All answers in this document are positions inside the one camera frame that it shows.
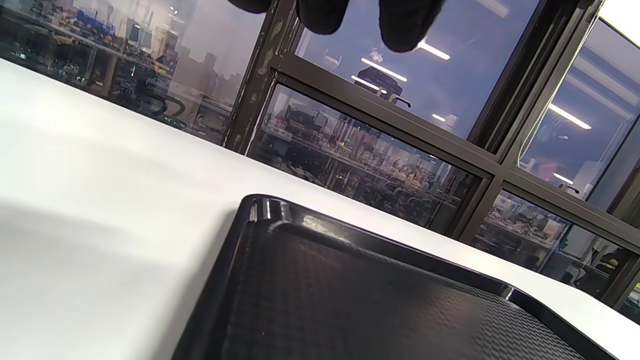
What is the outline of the person's left hand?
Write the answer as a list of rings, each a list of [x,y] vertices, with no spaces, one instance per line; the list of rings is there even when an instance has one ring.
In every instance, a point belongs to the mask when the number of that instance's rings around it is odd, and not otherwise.
[[[377,28],[383,45],[394,53],[413,51],[426,38],[445,4],[443,0],[295,0],[295,15],[316,35],[333,35],[349,10],[365,19],[377,6]]]

